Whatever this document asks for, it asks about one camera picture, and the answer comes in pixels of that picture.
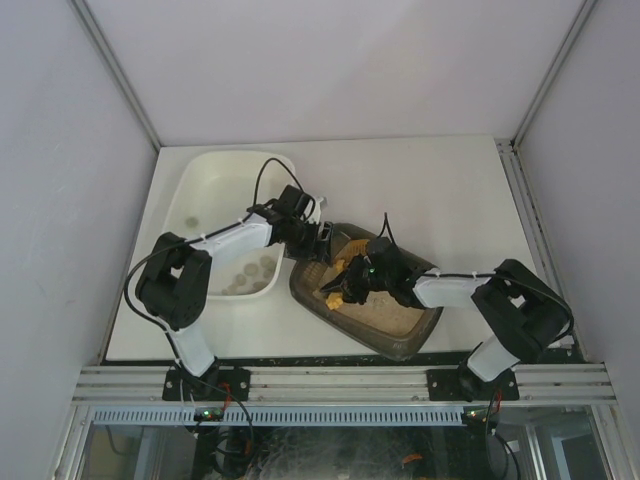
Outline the white plastic waste tub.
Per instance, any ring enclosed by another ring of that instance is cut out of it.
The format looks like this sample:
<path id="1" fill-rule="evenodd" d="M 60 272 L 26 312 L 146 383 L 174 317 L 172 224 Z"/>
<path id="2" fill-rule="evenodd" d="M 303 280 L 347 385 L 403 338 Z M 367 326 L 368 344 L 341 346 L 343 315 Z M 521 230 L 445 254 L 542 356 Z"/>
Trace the white plastic waste tub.
<path id="1" fill-rule="evenodd" d="M 275 153 L 229 150 L 212 151 L 195 157 L 187 165 L 171 201 L 162 228 L 179 237 L 191 240 L 201 234 L 214 232 L 228 226 L 247 214 L 254 203 L 280 196 L 285 186 L 293 184 L 295 167 L 284 156 Z M 196 228 L 188 228 L 185 220 L 199 219 Z M 276 244 L 253 250 L 223 267 L 215 267 L 210 275 L 208 298 L 211 300 L 254 299 L 271 289 L 279 275 L 284 246 Z M 261 277 L 262 256 L 271 256 L 276 264 L 270 279 Z M 259 272 L 255 276 L 244 274 L 244 266 L 255 263 Z M 235 276 L 243 274 L 247 283 L 239 286 Z M 238 286 L 236 295 L 223 295 L 229 285 Z"/>

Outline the orange plastic litter scoop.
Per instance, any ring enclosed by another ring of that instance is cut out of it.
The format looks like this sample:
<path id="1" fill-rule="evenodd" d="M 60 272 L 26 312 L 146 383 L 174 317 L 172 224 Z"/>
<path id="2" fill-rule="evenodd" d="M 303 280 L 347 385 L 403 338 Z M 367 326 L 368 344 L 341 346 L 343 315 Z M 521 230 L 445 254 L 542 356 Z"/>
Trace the orange plastic litter scoop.
<path id="1" fill-rule="evenodd" d="M 337 279 L 340 274 L 346 272 L 355 257 L 366 253 L 368 243 L 368 239 L 350 240 L 347 242 L 333 263 L 333 267 L 337 273 L 335 279 Z M 330 310 L 337 310 L 345 303 L 344 296 L 345 294 L 341 291 L 330 292 L 325 300 L 325 304 Z"/>

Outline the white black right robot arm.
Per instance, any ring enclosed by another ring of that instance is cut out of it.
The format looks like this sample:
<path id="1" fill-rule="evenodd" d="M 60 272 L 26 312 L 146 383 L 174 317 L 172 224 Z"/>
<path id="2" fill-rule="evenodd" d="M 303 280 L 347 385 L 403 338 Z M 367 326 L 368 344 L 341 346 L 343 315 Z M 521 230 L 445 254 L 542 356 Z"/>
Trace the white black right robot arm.
<path id="1" fill-rule="evenodd" d="M 329 303 L 363 305 L 386 292 L 414 309 L 478 312 L 491 336 L 457 367 L 458 390 L 468 401 L 520 363 L 533 363 L 572 332 L 571 308 L 524 264 L 507 259 L 489 273 L 443 273 L 410 263 L 388 237 L 368 240 L 356 255 L 336 262 L 337 274 L 320 287 Z"/>

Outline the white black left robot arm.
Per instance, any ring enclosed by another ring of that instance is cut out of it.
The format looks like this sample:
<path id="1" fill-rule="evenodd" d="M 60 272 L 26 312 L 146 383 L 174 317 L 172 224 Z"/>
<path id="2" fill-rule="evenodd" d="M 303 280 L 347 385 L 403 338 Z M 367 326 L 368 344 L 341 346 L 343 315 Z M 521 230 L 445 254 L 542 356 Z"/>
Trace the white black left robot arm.
<path id="1" fill-rule="evenodd" d="M 162 234 L 152 252 L 129 272 L 127 306 L 158 326 L 177 368 L 202 378 L 217 362 L 200 324 L 212 279 L 237 259 L 281 245 L 293 260 L 328 264 L 334 224 L 322 219 L 320 201 L 288 185 L 279 197 L 253 203 L 235 223 L 191 240 Z"/>

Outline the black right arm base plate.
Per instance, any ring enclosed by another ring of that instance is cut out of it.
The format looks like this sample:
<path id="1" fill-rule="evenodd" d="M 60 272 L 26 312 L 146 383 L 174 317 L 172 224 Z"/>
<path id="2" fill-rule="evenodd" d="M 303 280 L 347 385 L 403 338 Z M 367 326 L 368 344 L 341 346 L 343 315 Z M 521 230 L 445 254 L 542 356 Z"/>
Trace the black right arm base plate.
<path id="1" fill-rule="evenodd" d="M 467 371 L 429 369 L 426 380 L 431 401 L 489 401 L 495 393 L 500 393 L 507 401 L 520 399 L 515 374 L 511 370 L 485 382 Z"/>

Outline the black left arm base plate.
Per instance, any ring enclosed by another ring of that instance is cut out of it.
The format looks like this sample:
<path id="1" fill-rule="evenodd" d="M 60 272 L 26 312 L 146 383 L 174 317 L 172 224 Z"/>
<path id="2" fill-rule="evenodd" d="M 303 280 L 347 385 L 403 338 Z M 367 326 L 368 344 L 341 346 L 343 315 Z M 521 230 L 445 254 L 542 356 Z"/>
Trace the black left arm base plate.
<path id="1" fill-rule="evenodd" d="M 215 368 L 202 377 L 191 375 L 182 369 L 172 368 L 165 376 L 162 399 L 177 402 L 240 400 L 249 397 L 251 372 L 244 368 Z"/>

